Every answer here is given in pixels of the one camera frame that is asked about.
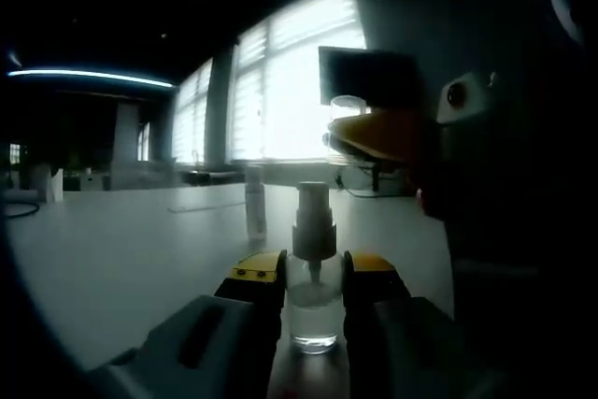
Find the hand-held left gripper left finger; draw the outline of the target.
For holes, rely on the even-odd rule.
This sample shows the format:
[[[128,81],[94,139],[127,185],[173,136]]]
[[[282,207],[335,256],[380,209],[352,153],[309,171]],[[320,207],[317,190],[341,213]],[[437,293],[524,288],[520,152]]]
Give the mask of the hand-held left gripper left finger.
[[[102,398],[264,398],[281,336],[287,252],[241,260],[131,348],[93,369]]]

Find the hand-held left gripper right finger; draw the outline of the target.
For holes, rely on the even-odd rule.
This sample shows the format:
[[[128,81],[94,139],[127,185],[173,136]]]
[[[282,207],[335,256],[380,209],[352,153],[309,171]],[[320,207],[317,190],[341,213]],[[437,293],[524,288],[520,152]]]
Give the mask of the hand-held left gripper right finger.
[[[508,376],[442,310],[376,254],[343,257],[344,335],[353,398],[506,398]]]

